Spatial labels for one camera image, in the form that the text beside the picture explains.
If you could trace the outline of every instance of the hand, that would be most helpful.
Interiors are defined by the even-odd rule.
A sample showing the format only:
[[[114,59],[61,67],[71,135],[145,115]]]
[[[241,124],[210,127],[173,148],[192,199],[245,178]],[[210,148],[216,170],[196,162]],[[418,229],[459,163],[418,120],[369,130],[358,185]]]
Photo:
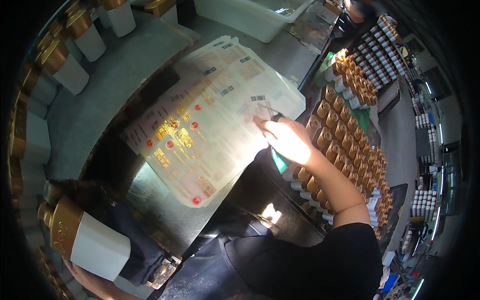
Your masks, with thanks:
[[[70,260],[63,258],[63,262],[67,266],[70,273],[73,277],[80,283],[84,288],[91,291],[95,295],[99,296],[102,299],[114,299],[114,294],[118,290],[118,287],[115,286],[110,280],[98,277],[95,274],[92,274],[81,267],[73,264]]]
[[[280,118],[278,122],[253,117],[272,147],[286,159],[302,166],[308,162],[317,150],[313,147],[305,127],[288,118]]]

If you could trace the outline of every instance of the person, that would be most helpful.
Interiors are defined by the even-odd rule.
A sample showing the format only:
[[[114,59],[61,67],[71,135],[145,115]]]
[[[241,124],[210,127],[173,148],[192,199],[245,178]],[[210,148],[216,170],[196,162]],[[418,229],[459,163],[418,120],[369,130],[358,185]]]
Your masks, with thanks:
[[[352,51],[361,37],[377,24],[382,13],[375,0],[344,0],[345,12],[339,16],[341,32],[332,32],[329,51],[338,52],[342,48]]]
[[[269,230],[220,235],[187,258],[161,299],[368,299],[383,274],[380,249],[357,188],[288,118],[254,122],[269,144],[317,179],[335,212],[333,229],[312,247],[277,240]],[[111,282],[66,261],[73,276],[103,299],[134,299]]]

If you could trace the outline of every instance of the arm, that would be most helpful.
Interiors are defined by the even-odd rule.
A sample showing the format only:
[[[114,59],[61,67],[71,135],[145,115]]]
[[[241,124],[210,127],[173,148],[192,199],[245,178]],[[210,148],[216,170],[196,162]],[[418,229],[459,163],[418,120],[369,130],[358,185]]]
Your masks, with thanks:
[[[276,151],[307,168],[315,176],[335,212],[335,228],[350,223],[370,225],[367,205],[359,191],[313,147],[305,127],[286,118],[281,118],[279,122],[257,117],[253,120]]]
[[[343,4],[345,5],[348,16],[350,17],[350,19],[352,19],[353,22],[357,24],[363,23],[363,17],[361,16],[357,8],[352,5],[352,2],[350,2],[350,0],[344,0]]]

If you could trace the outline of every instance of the window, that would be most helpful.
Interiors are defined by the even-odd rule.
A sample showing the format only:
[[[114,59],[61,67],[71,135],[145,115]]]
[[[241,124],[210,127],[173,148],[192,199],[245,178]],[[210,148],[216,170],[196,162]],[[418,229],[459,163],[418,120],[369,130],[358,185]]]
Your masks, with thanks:
[[[425,50],[425,48],[422,47],[422,45],[417,41],[416,38],[413,38],[412,40],[408,41],[407,46],[413,55],[417,55],[420,52]]]
[[[443,98],[452,95],[452,91],[450,91],[450,88],[438,67],[424,72],[423,76],[432,91],[432,98],[435,98],[434,101],[442,100]]]

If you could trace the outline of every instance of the white plastic bin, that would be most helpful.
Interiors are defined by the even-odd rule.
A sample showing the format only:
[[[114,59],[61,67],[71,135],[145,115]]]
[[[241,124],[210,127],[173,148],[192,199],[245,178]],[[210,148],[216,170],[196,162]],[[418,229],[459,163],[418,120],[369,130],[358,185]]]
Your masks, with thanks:
[[[264,5],[277,3],[279,9],[282,2],[278,0],[195,0],[197,14],[240,30],[254,38],[268,43],[283,29],[287,23],[293,23],[300,14],[315,0],[289,1],[299,6],[284,7],[295,10],[284,16]]]

